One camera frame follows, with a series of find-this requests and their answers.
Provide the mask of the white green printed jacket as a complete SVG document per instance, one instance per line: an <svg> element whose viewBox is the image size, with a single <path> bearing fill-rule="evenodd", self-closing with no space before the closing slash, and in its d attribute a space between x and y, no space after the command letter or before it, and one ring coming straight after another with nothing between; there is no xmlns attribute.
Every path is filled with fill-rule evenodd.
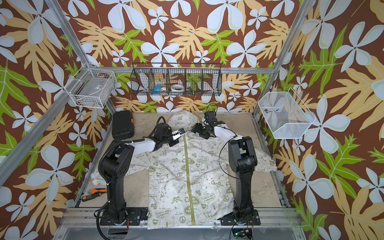
<svg viewBox="0 0 384 240"><path fill-rule="evenodd" d="M173 147L133 156L124 177L127 204L148 208L149 230L201 226L231 213L236 187L227 142L192 133L201 115L183 111L165 119L186 134Z"/></svg>

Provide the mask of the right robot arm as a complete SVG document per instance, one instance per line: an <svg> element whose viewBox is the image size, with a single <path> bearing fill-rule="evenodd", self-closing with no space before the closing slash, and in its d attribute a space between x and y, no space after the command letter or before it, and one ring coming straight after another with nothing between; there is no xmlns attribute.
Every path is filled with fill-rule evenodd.
<svg viewBox="0 0 384 240"><path fill-rule="evenodd" d="M236 195L233 211L219 218L221 225L230 226L234 223L254 226L261 224L258 211L255 210L251 198L252 176L257 166L257 156L251 137L236 134L222 122L203 126L198 123L192 128L193 133L208 139L215 136L226 142L229 148L229 165L235 173Z"/></svg>

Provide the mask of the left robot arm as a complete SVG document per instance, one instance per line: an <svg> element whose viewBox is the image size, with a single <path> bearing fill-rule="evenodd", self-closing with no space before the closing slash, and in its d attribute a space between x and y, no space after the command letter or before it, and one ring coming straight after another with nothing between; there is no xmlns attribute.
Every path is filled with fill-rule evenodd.
<svg viewBox="0 0 384 240"><path fill-rule="evenodd" d="M99 220L102 226L119 226L129 221L124 198L124 177L133 156L157 151L163 145L172 147L185 133L183 128L174 131L168 124L159 123L146 138L114 140L110 144L98 166L99 174L107 184L107 202L98 211L103 214Z"/></svg>

